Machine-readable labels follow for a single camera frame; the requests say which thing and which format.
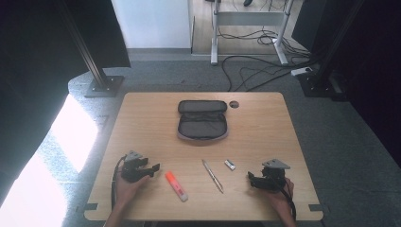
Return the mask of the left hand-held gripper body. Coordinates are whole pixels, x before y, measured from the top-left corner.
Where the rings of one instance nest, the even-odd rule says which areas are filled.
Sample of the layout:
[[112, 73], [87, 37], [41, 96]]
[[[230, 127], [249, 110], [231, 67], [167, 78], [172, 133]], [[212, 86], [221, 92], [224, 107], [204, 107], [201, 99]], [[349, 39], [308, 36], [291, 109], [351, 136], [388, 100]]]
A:
[[130, 183], [135, 183], [140, 179], [140, 172], [146, 171], [144, 166], [148, 164], [148, 158], [136, 151], [130, 151], [124, 159], [121, 169], [121, 177]]

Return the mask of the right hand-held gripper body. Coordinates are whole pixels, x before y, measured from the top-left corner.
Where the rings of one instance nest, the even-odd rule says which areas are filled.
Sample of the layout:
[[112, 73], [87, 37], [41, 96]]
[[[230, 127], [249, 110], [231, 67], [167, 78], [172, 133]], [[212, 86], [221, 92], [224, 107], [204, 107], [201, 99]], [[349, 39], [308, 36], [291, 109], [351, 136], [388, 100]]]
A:
[[279, 191], [286, 185], [286, 169], [290, 166], [278, 159], [272, 159], [262, 164], [262, 188], [269, 191]]

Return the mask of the orange highlighter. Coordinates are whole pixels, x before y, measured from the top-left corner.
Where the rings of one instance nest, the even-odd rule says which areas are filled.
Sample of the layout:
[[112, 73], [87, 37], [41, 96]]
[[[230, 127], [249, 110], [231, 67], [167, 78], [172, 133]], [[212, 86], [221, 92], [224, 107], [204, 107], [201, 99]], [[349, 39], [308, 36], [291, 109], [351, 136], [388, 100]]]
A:
[[179, 197], [179, 199], [182, 202], [186, 202], [188, 200], [188, 195], [183, 190], [182, 186], [179, 184], [179, 182], [175, 178], [174, 174], [171, 171], [168, 171], [165, 174], [165, 177], [166, 177], [168, 183], [171, 185], [171, 187], [175, 191], [176, 195]]

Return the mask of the grey pencil case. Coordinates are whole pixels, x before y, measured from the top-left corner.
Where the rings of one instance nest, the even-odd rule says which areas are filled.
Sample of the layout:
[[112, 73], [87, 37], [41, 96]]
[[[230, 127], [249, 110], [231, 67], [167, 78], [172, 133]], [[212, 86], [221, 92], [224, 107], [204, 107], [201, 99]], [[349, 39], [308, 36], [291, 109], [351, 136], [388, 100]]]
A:
[[178, 136], [186, 140], [218, 140], [228, 134], [222, 100], [182, 100], [178, 105]]

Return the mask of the person's left hand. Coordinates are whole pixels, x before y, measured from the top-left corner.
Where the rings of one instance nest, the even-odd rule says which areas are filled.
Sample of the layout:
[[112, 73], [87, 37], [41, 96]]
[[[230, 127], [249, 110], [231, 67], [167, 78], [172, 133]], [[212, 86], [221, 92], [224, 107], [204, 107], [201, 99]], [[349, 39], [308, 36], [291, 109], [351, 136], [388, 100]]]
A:
[[143, 186], [149, 179], [150, 176], [145, 176], [135, 183], [130, 183], [119, 176], [116, 180], [115, 204], [117, 206], [126, 206], [130, 201], [133, 200], [139, 188]]

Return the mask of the person's right hand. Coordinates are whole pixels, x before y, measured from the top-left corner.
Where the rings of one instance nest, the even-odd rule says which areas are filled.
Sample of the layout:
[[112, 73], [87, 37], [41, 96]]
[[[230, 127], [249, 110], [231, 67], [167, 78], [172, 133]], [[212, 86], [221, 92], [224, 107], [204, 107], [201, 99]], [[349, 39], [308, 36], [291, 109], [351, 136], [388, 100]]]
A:
[[[284, 187], [285, 192], [290, 196], [293, 193], [294, 183], [286, 178], [286, 186]], [[271, 207], [278, 214], [279, 217], [292, 217], [291, 207], [288, 203], [288, 199], [282, 192], [273, 193], [267, 190], [263, 190], [262, 194], [267, 198]]]

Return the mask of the silver pen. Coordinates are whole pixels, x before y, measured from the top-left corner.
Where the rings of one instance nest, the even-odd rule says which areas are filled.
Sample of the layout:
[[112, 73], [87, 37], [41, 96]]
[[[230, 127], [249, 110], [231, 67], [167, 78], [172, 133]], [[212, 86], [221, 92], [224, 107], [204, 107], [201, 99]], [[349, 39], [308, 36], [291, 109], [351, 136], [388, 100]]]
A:
[[224, 190], [223, 190], [223, 186], [222, 186], [221, 182], [218, 180], [218, 178], [216, 177], [216, 175], [214, 174], [213, 170], [208, 165], [208, 163], [203, 159], [201, 161], [202, 161], [202, 164], [203, 164], [205, 170], [208, 172], [208, 174], [211, 177], [212, 181], [216, 185], [217, 189], [219, 190], [220, 193], [223, 194]]

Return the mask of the black metal stand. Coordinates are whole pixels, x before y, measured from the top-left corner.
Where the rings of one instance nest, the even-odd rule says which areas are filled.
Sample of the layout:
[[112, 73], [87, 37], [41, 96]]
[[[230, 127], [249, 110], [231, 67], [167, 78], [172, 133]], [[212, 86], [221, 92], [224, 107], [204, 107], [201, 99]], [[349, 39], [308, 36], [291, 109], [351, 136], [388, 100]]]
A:
[[311, 53], [318, 66], [298, 76], [305, 96], [339, 97], [337, 68], [350, 28], [365, 0], [305, 0], [293, 31], [293, 38]]
[[64, 0], [56, 0], [56, 5], [64, 24], [78, 48], [79, 54], [93, 76], [93, 80], [87, 89], [85, 97], [116, 97], [124, 81], [124, 77], [107, 76], [104, 73], [103, 69], [99, 67], [93, 59]]

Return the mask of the white power strip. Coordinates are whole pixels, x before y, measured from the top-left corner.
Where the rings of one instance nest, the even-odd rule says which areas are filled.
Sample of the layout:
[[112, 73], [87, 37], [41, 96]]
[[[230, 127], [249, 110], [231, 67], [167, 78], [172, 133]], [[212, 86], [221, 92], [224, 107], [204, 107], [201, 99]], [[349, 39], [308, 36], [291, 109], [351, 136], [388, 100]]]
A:
[[313, 71], [313, 69], [311, 67], [303, 67], [303, 68], [298, 68], [298, 69], [291, 70], [290, 74], [295, 77], [295, 76], [298, 76], [298, 75], [310, 73], [312, 71]]

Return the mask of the dark curtain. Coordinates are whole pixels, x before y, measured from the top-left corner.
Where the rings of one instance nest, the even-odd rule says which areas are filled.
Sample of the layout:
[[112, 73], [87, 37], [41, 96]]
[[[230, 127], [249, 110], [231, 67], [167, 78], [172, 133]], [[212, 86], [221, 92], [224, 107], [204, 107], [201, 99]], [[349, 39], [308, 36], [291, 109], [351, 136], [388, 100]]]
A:
[[401, 167], [401, 0], [365, 0], [338, 72], [343, 95]]
[[[103, 71], [129, 66], [112, 0], [64, 2]], [[0, 0], [0, 206], [86, 72], [56, 0]]]

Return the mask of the black table bracket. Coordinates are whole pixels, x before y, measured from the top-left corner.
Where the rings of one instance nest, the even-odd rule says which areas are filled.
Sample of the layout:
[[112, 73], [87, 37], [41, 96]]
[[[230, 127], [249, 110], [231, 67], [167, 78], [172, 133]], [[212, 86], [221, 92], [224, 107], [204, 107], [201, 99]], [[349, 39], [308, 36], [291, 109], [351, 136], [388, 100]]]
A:
[[98, 203], [86, 203], [82, 206], [77, 206], [75, 211], [76, 212], [85, 212], [85, 211], [93, 211], [96, 210]]

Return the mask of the white desk frame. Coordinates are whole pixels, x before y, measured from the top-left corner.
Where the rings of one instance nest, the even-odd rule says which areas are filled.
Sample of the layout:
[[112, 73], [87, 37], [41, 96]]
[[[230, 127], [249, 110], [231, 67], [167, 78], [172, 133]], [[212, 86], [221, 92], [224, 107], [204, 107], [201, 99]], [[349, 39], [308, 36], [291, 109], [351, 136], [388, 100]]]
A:
[[291, 8], [294, 0], [287, 0], [283, 11], [220, 11], [219, 0], [212, 3], [212, 27], [213, 36], [211, 43], [212, 65], [218, 64], [218, 29], [220, 26], [278, 26], [279, 31], [273, 39], [273, 47], [282, 65], [288, 64], [288, 60], [282, 48], [282, 41], [288, 24]]

